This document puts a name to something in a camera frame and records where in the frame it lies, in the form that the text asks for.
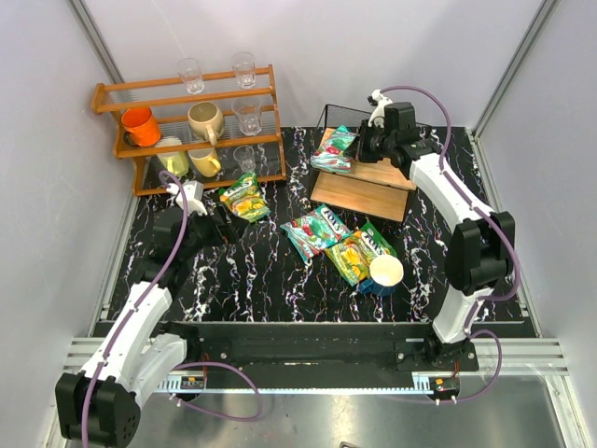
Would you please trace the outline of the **green spring tea candy bag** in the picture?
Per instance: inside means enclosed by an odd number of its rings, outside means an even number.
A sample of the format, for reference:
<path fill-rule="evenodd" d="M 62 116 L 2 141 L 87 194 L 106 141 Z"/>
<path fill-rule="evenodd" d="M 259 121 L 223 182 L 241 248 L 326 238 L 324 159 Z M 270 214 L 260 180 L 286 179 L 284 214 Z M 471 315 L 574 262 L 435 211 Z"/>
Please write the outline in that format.
<path fill-rule="evenodd" d="M 218 194 L 219 200 L 234 216 L 250 223 L 271 212 L 261 195 L 255 172 L 244 173 L 228 188 L 221 188 Z"/>

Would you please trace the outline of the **mint blossom candy bag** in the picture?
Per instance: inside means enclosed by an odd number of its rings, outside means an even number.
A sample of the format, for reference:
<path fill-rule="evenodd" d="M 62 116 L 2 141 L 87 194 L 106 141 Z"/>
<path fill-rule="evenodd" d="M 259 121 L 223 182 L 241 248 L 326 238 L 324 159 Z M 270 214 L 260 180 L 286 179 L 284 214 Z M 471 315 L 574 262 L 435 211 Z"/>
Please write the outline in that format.
<path fill-rule="evenodd" d="M 286 222 L 281 229 L 305 264 L 351 234 L 344 222 L 324 203 L 306 215 Z"/>
<path fill-rule="evenodd" d="M 351 132 L 346 126 L 326 128 L 319 147 L 311 155 L 312 168 L 335 174 L 350 173 L 350 147 L 357 136 L 357 133 Z"/>

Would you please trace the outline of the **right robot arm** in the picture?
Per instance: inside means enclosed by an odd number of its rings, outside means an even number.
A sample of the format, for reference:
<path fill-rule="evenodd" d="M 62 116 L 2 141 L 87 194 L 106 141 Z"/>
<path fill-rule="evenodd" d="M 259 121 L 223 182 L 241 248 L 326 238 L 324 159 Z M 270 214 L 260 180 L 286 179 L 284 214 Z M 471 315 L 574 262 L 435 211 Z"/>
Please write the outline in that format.
<path fill-rule="evenodd" d="M 433 369 L 448 369 L 467 353 L 479 308 L 512 273 L 515 221 L 508 212 L 494 212 L 456 178 L 439 144 L 421 137 L 412 104 L 384 96 L 369 102 L 374 110 L 360 125 L 356 158 L 389 160 L 432 201 L 451 231 L 444 260 L 449 288 L 419 355 Z"/>

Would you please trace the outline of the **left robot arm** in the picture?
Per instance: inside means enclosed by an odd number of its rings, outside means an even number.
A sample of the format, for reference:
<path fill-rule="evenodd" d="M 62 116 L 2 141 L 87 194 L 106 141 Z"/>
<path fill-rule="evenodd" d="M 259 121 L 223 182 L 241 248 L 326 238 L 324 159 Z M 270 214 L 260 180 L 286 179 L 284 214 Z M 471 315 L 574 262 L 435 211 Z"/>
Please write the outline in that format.
<path fill-rule="evenodd" d="M 240 231 L 222 204 L 214 212 L 191 205 L 156 214 L 152 241 L 132 279 L 129 297 L 112 329 L 77 373 L 65 373 L 55 386 L 64 438 L 104 447 L 128 446 L 148 397 L 188 355 L 199 352 L 198 333 L 183 324 L 160 330 L 146 343 L 205 247 L 236 243 Z"/>

